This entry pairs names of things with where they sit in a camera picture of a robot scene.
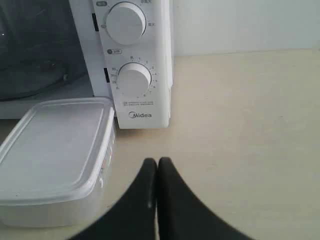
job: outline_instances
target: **beige countertop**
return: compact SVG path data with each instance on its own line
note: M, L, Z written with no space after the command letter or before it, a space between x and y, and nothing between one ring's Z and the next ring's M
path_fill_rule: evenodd
M169 156L194 193L247 235L319 239L319 80L318 50L177 57L170 128L118 131L104 208L144 158ZM0 121L0 141L12 124ZM0 239L58 240L84 227L1 225Z

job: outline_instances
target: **white plastic lid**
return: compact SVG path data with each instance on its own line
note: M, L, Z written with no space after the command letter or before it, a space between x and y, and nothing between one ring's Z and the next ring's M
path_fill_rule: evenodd
M86 197L105 158L114 121L107 98L42 102L0 147L0 205Z

